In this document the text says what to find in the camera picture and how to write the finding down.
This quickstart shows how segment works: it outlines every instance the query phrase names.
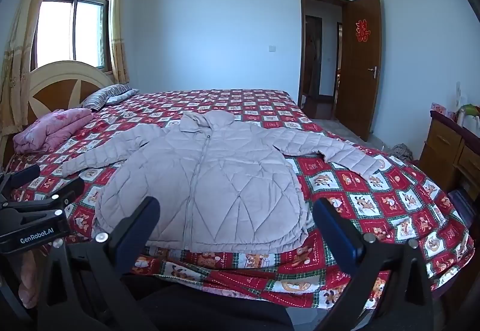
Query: jacket zipper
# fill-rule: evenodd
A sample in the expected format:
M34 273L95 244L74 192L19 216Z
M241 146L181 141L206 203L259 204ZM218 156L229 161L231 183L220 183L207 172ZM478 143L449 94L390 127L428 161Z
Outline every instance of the jacket zipper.
M207 135L207 138L205 139L205 143L203 144L202 155L200 156L200 159L198 159L198 163L195 166L195 170L193 171L193 176L191 179L190 194L188 196L187 205L185 208L185 227L183 229L182 248L185 250L191 249L191 234L192 234L191 231L193 229L193 224L191 222L191 219L192 219L193 209L194 209L194 206L191 200L195 194L195 189L197 187L197 182L198 182L198 173L200 172L200 166L202 165L203 159L205 158L205 151L207 149L209 142L210 142L210 135Z

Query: headboard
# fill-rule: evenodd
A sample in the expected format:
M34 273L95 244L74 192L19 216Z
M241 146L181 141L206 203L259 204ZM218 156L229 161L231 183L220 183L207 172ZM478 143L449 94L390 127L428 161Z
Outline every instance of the headboard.
M56 109L76 108L90 94L111 84L108 76L82 62L68 60L39 67L30 73L28 123ZM14 155L13 136L0 140L3 167Z

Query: quilted jacket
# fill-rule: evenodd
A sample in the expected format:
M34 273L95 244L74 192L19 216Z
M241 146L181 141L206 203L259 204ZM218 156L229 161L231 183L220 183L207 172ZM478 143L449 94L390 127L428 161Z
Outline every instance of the quilted jacket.
M126 162L103 187L95 206L111 232L145 196L160 202L147 245L192 252L278 253L303 244L307 208L282 153L320 152L368 178L380 161L319 133L264 129L231 113L184 113L167 128L140 124L62 165L63 176Z

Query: jacket collar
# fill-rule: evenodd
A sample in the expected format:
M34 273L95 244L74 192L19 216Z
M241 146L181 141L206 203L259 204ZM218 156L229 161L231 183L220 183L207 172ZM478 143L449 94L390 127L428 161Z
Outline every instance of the jacket collar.
M233 114L223 110L211 110L205 114L186 111L180 120L179 127L182 132L197 132L201 128L220 129L232 122L234 122Z

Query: open brown door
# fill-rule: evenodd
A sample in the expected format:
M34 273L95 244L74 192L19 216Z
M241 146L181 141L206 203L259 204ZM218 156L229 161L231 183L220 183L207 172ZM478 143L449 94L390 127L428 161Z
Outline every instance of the open brown door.
M380 0L351 1L344 6L342 19L342 72L335 117L366 141L380 79Z

